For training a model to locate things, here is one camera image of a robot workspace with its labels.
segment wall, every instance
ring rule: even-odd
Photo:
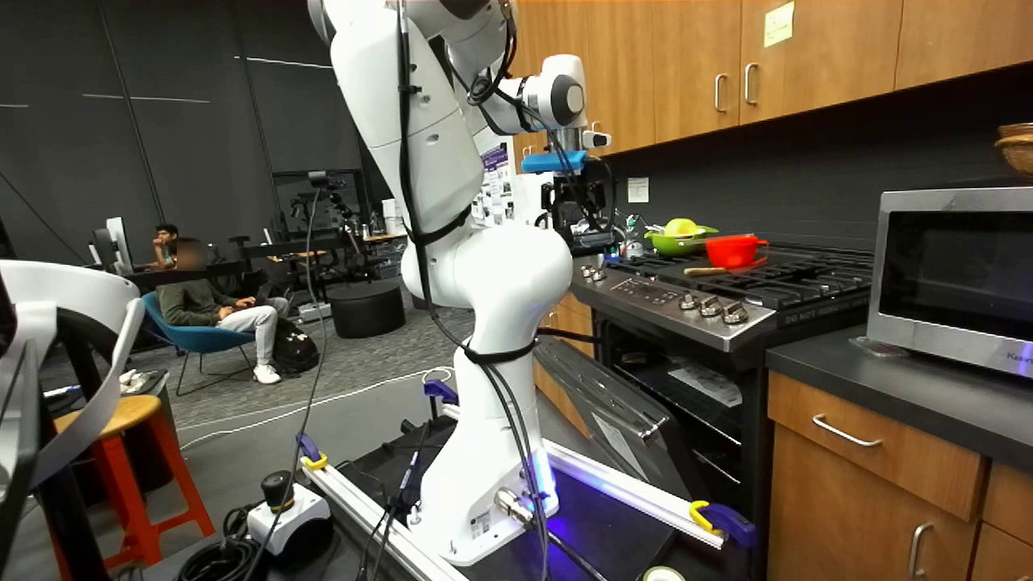
[[[618,197],[648,177],[648,221],[687,211],[724,231],[873,251],[879,193],[897,183],[1010,181],[994,125],[1033,120],[1033,70],[940,82],[612,158]]]
[[[276,226],[276,172],[360,167],[296,0],[0,0],[0,219],[24,259],[86,262],[108,211],[219,242]]]

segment sitting person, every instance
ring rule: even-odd
[[[196,268],[202,242],[175,239],[172,245],[175,268]],[[257,382],[279,382],[281,374],[273,364],[273,347],[279,336],[279,309],[257,302],[257,295],[227,295],[206,277],[160,284],[160,302],[172,325],[219,325],[233,331],[254,330],[254,376]]]
[[[154,262],[151,262],[151,268],[154,268],[154,272],[175,268],[175,259],[172,259],[167,245],[172,245],[177,235],[181,235],[181,229],[177,229],[175,221],[160,221],[160,226],[154,226],[154,239],[151,239],[151,245],[154,245]]]

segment floor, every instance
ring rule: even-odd
[[[472,313],[448,309],[438,318],[453,336],[472,331]],[[203,359],[203,372],[196,359],[190,359],[184,374],[184,394],[172,396],[175,421],[190,463],[195,463],[190,452],[224,434],[227,418],[265,421],[273,417],[291,417],[301,408],[306,396],[337,399],[345,389],[373,386],[379,380],[400,376],[400,374],[416,374],[416,372],[423,374],[431,367],[446,367],[453,360],[453,343],[438,331],[438,325],[431,318],[428,309],[410,309],[406,325],[384,336],[373,336],[373,337],[338,337],[332,331],[332,322],[309,322],[306,330],[322,350],[322,364],[301,376],[287,376],[276,386],[257,382],[252,376],[252,364],[238,350]],[[163,374],[172,364],[177,364],[177,359],[172,353],[172,347],[151,347],[151,350],[134,353],[134,364],[145,374]],[[42,380],[48,386],[57,386],[57,382],[71,382],[73,374],[57,359],[55,364],[44,367]],[[216,501],[216,506],[210,506],[213,519],[219,519],[233,506],[233,504],[228,506],[224,504],[228,501]],[[108,509],[91,509],[91,519],[95,519],[95,529],[112,529]],[[190,542],[196,542],[196,535],[190,532],[167,535],[172,551]],[[5,576],[32,576],[32,581],[57,576],[40,506],[26,509]]]

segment red pot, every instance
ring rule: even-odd
[[[752,268],[760,249],[768,245],[768,239],[755,231],[741,231],[741,235],[713,235],[705,245],[713,268],[737,272],[737,268]]]

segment white robot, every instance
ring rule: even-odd
[[[485,125],[499,136],[550,132],[557,148],[577,148],[591,136],[585,70],[574,53],[557,53],[533,76],[505,76],[517,43],[515,0],[309,0],[309,16],[414,231],[404,284],[438,305],[474,309],[474,331],[457,347],[460,421],[406,519],[419,546],[474,563],[525,529],[502,495],[557,513],[530,344],[573,284],[573,251],[557,229],[519,219],[464,226],[485,188],[474,136]],[[530,474],[487,367],[511,382],[525,421]]]

